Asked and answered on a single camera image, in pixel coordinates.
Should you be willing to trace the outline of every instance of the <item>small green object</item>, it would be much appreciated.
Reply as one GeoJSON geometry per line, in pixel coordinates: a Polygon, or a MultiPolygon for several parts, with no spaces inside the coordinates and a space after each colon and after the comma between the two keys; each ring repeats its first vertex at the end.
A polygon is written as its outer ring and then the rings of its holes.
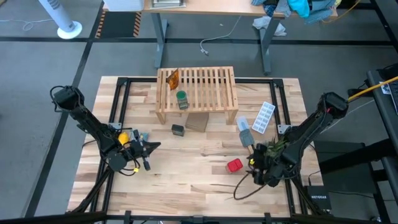
{"type": "Polygon", "coordinates": [[[180,90],[177,92],[177,101],[180,110],[188,109],[187,93],[185,91],[180,90]]]}

